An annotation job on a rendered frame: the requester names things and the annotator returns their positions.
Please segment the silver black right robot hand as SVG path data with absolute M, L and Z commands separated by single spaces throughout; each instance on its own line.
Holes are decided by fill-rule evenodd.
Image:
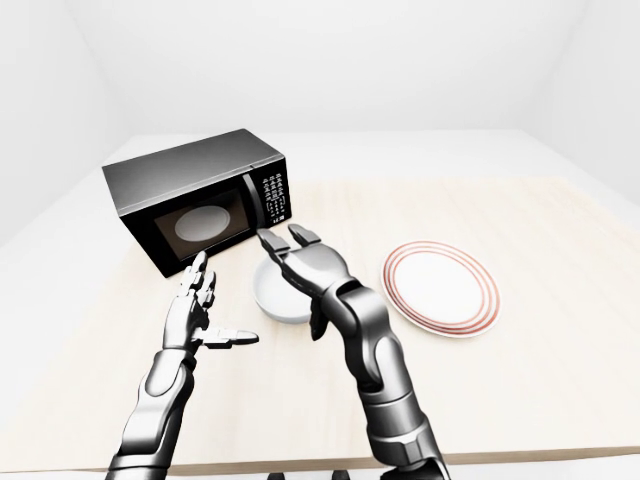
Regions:
M 287 228 L 299 249 L 292 250 L 283 238 L 265 228 L 258 229 L 257 236 L 271 260 L 280 267 L 282 277 L 311 298 L 311 337 L 319 340 L 329 323 L 328 314 L 322 310 L 322 299 L 331 288 L 339 288 L 354 278 L 342 256 L 323 244 L 316 233 L 295 223 Z

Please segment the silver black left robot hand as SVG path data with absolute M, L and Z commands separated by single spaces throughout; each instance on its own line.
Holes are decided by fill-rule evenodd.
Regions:
M 201 251 L 183 273 L 166 317 L 164 349 L 182 349 L 195 354 L 202 345 L 209 349 L 230 349 L 259 342 L 254 332 L 210 326 L 208 310 L 215 300 L 216 274 L 206 272 L 207 262 L 207 254 Z

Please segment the white bowl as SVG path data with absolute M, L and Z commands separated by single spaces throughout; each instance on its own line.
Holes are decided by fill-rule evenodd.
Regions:
M 271 319 L 285 324 L 310 320 L 311 299 L 291 286 L 270 258 L 264 258 L 257 266 L 252 289 L 256 304 Z

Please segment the white plate with red rings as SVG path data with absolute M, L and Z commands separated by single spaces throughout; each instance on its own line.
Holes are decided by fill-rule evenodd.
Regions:
M 469 253 L 438 241 L 416 240 L 395 247 L 383 261 L 381 283 L 403 317 L 445 337 L 487 332 L 503 306 L 489 269 Z

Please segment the black microwave oven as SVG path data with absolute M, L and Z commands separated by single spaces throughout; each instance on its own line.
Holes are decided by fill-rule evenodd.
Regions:
M 102 171 L 120 220 L 164 277 L 292 215 L 285 156 L 246 129 Z

